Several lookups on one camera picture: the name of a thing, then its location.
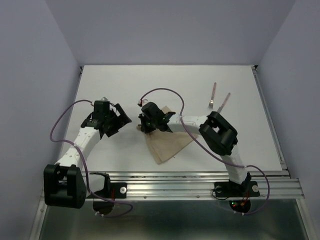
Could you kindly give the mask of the beige cloth napkin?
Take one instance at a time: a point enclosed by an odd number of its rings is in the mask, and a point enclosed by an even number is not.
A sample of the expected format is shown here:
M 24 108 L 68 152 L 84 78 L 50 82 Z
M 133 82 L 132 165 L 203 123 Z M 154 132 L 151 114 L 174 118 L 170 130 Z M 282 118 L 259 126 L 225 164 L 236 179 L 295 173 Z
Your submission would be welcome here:
M 172 114 L 172 118 L 168 122 L 172 132 L 162 132 L 158 129 L 153 132 L 142 132 L 141 124 L 137 126 L 137 129 L 144 134 L 149 152 L 158 165 L 173 158 L 196 139 L 200 135 L 200 125 L 206 120 L 205 116 L 180 116 L 167 106 L 160 109 L 164 115 Z

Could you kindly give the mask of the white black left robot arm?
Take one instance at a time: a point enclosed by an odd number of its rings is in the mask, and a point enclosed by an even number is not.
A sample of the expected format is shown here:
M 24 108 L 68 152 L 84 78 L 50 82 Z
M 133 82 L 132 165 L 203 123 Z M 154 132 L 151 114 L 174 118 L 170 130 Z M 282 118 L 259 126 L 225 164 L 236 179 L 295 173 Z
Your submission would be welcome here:
M 48 206 L 80 209 L 88 196 L 115 204 L 116 191 L 112 189 L 108 174 L 102 174 L 94 188 L 90 186 L 86 160 L 103 136 L 111 137 L 126 124 L 131 123 L 120 104 L 96 100 L 93 111 L 84 119 L 67 152 L 43 170 L 44 201 Z

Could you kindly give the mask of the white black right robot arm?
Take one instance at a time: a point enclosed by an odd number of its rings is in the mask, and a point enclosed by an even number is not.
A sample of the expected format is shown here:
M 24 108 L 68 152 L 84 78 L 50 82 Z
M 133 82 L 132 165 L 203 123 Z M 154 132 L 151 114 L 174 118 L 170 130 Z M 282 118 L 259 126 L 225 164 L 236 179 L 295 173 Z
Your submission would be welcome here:
M 187 133 L 193 140 L 194 135 L 200 135 L 208 148 L 201 143 L 200 147 L 212 157 L 220 156 L 217 160 L 227 169 L 231 192 L 242 195 L 248 190 L 251 176 L 246 170 L 237 146 L 238 132 L 222 115 L 213 111 L 207 116 L 182 116 L 179 113 L 143 112 L 139 114 L 141 131 L 145 134 L 159 130 L 167 133 Z

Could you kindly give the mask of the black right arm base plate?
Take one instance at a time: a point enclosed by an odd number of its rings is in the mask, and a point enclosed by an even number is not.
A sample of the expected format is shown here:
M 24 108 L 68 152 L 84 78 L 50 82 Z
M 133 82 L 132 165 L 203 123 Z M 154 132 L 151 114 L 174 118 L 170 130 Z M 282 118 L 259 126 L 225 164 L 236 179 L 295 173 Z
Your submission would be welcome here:
M 256 181 L 236 184 L 231 181 L 220 181 L 214 183 L 214 192 L 217 198 L 242 198 L 259 197 L 260 189 Z

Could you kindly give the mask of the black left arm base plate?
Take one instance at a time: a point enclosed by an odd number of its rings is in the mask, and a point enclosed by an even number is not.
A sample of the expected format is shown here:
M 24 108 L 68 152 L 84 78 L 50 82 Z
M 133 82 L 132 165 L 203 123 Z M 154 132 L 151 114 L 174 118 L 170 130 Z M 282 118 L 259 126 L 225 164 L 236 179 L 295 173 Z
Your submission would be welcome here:
M 109 189 L 95 191 L 94 193 L 98 196 L 107 199 L 126 199 L 127 198 L 127 183 L 125 182 L 111 182 Z

